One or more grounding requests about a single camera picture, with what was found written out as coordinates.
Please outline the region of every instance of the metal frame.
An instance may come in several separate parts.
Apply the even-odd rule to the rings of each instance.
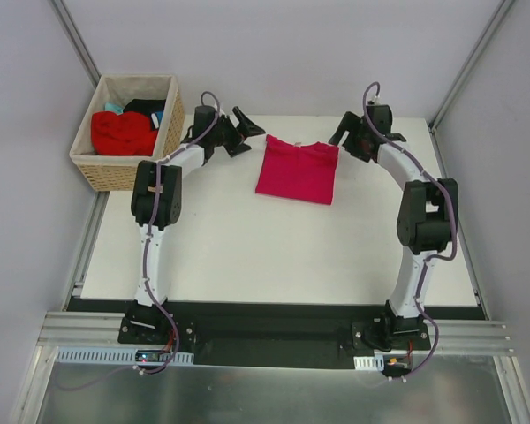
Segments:
[[[438,131],[437,129],[430,129],[430,128],[428,129],[430,131],[430,139],[432,140],[432,145],[434,146],[435,157],[438,161],[438,167],[440,168],[441,174],[447,178],[449,176],[449,173],[445,167],[445,162],[443,160],[442,152],[440,151]],[[483,310],[483,313],[485,314],[485,316],[487,318],[490,318],[488,296],[487,296],[487,293],[482,290],[479,284],[479,278],[477,278],[477,274],[475,272],[475,266],[473,265],[473,260],[471,259],[471,255],[469,252],[469,247],[467,247],[466,235],[463,231],[463,227],[464,227],[464,217],[462,214],[459,214],[458,215],[458,238],[461,244],[461,250],[463,251],[463,254],[466,258],[466,266],[467,266],[467,272],[469,273],[469,279],[471,280],[471,284],[473,285],[473,289],[475,290],[475,297],[477,298],[477,304],[481,306],[481,309]]]
[[[108,203],[108,193],[97,192],[92,207],[88,212],[87,222],[85,223],[82,238],[79,242],[76,261],[67,282],[63,304],[64,311],[66,311],[72,296],[80,296],[80,292],[82,291],[82,286],[87,276],[88,264],[90,263],[95,248],[96,236],[100,230],[102,217],[106,209],[106,203]]]
[[[516,357],[495,357],[496,372],[513,424],[530,423],[530,396]]]
[[[123,317],[123,314],[51,312],[45,316],[37,345],[145,348],[142,344],[122,345],[117,341]],[[502,357],[515,355],[516,344],[504,322],[436,321],[440,327],[440,344],[436,354]],[[434,340],[434,330],[429,328],[428,334],[430,339]]]
[[[129,323],[130,307],[137,306],[132,301],[74,299],[69,305],[70,314],[65,315],[63,323],[56,324],[62,315],[48,315],[52,320],[45,322],[41,338],[46,339],[56,325],[60,329],[80,328],[84,321],[74,321],[72,317],[92,313],[89,315],[91,319],[102,317],[102,326],[85,325],[81,331],[82,337],[89,339],[92,346],[98,340],[104,345],[111,345],[109,340],[117,340],[123,345],[164,344],[165,336],[144,335],[140,328],[130,330],[134,327]],[[178,323],[181,352],[194,353],[197,365],[319,369],[352,369],[353,356],[373,354],[372,349],[360,342],[360,336],[354,335],[361,333],[384,311],[381,305],[181,301],[165,302],[163,307],[174,315]],[[464,325],[476,325],[471,324],[472,321],[485,322],[484,314],[478,307],[428,307],[427,311],[437,320],[466,320],[458,322]],[[153,312],[156,316],[160,314],[156,310]],[[429,339],[418,338],[417,341],[417,337],[413,337],[412,340],[415,351],[429,349]],[[72,344],[71,339],[65,342]],[[407,342],[408,339],[397,340],[395,349],[406,349]],[[466,349],[470,352],[473,346],[467,346]],[[505,346],[503,353],[508,353],[507,349]]]
[[[453,102],[455,102],[456,98],[463,90],[464,86],[469,80],[473,69],[475,69],[475,66],[483,56],[483,53],[489,46],[491,40],[493,40],[499,28],[508,17],[512,6],[516,3],[516,1],[517,0],[501,0],[499,5],[496,7],[496,10],[493,12],[493,16],[491,16],[491,18],[488,20],[485,29],[483,29],[483,32],[479,36],[479,39],[475,43],[475,46],[471,50],[471,53],[467,57],[467,60],[465,61],[458,75],[454,79],[453,84],[451,85],[451,88],[448,91],[448,94],[445,96],[442,104],[438,108],[435,118],[432,119],[430,123],[431,130],[436,129],[443,121],[443,117],[445,117],[445,115],[448,113],[448,110],[450,110],[451,105],[453,104]]]
[[[439,148],[437,147],[438,143],[435,139],[435,129],[442,122],[450,106],[463,90],[472,70],[508,16],[515,1],[502,0],[499,3],[461,71],[454,80],[436,117],[432,120],[430,132],[433,136],[436,156],[444,176],[447,175],[447,172],[444,168]],[[93,85],[96,85],[100,79],[100,72],[86,44],[82,40],[64,1],[49,0],[49,2],[69,37],[91,82]],[[96,235],[102,222],[102,214],[107,199],[107,193],[98,193],[95,197],[89,218],[87,219],[86,229],[79,244],[76,264],[68,281],[69,287],[64,310],[69,306],[72,297],[78,297],[80,294],[81,285],[87,273],[88,263],[94,249]],[[460,239],[464,253],[466,253],[467,267],[472,282],[480,294],[481,305],[486,314],[488,311],[487,300],[483,298],[483,293],[479,289],[478,280],[475,277],[473,264],[471,263],[471,256],[467,252],[466,241],[462,231],[460,232]],[[59,346],[121,346],[121,344],[117,343],[117,335],[120,330],[122,317],[122,314],[107,313],[48,313],[37,341],[21,396],[14,409],[12,420],[24,424],[33,423],[37,420]],[[436,354],[492,356],[495,359],[497,373],[512,422],[530,422],[530,397],[523,383],[518,360],[514,356],[516,354],[516,345],[511,339],[506,324],[493,321],[452,320],[438,320],[438,324],[441,329],[441,338]],[[428,334],[430,339],[434,338],[433,329],[430,328]],[[125,348],[129,347],[141,348],[146,346],[125,346]]]
[[[67,37],[69,37],[69,41],[71,42],[75,53],[79,57],[82,66],[85,68],[85,71],[90,78],[90,82],[92,82],[92,85],[96,87],[98,85],[98,81],[100,81],[100,72],[98,71],[92,56],[90,56],[87,45],[83,41],[79,29],[72,20],[69,9],[67,9],[67,6],[64,4],[63,0],[49,0],[49,3],[57,15],[57,18],[61,23],[61,27],[63,27]]]

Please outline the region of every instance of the teal fabric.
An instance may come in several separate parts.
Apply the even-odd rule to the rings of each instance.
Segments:
[[[106,103],[104,105],[104,110],[107,112],[114,112],[116,115],[124,113],[124,108],[114,103]]]

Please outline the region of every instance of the white tabletop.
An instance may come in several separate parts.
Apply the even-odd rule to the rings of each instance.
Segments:
[[[340,117],[251,117],[281,140],[326,141]],[[185,121],[185,128],[192,116]],[[426,121],[396,118],[433,175],[438,164]],[[230,159],[216,150],[183,181],[183,210],[171,226],[169,299],[307,304],[382,304],[397,281],[402,246],[396,221],[402,192],[374,163],[340,150],[331,206],[255,194],[265,138]],[[133,299],[140,274],[131,192],[112,192],[82,298]],[[427,305],[475,306],[463,253],[435,267]]]

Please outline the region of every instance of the pink t-shirt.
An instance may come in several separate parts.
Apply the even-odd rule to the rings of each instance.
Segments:
[[[268,135],[255,192],[331,205],[338,151],[324,143],[293,146]]]

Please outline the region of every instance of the white wall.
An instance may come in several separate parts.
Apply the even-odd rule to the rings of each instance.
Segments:
[[[0,1],[0,423],[93,199],[68,158],[92,91],[46,0]]]
[[[101,73],[173,72],[253,114],[342,115],[383,83],[432,118],[499,0],[65,0]]]
[[[512,323],[530,388],[530,0],[517,2],[438,128],[494,318]]]

